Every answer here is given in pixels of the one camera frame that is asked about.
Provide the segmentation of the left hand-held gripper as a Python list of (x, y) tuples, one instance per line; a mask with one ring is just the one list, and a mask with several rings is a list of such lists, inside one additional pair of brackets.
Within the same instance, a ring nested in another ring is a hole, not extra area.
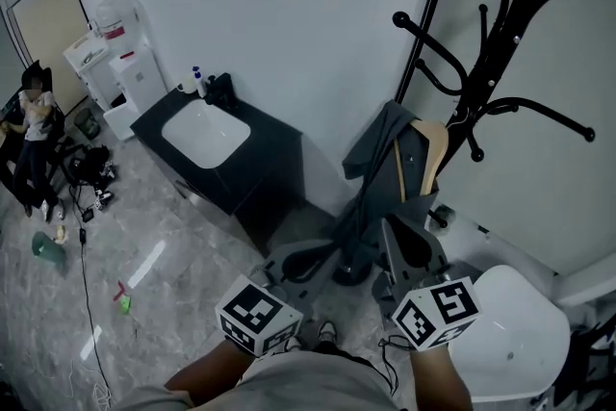
[(295, 336), (338, 264), (330, 240), (277, 247), (249, 276), (240, 275), (218, 302), (219, 329), (243, 351), (261, 357)]

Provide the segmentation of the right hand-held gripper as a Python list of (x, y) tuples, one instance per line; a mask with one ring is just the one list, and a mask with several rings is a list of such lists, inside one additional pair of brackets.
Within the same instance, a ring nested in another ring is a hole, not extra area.
[(448, 344), (481, 316), (474, 270), (449, 262), (423, 226), (389, 215), (380, 222), (381, 267), (372, 285), (384, 329), (425, 351)]

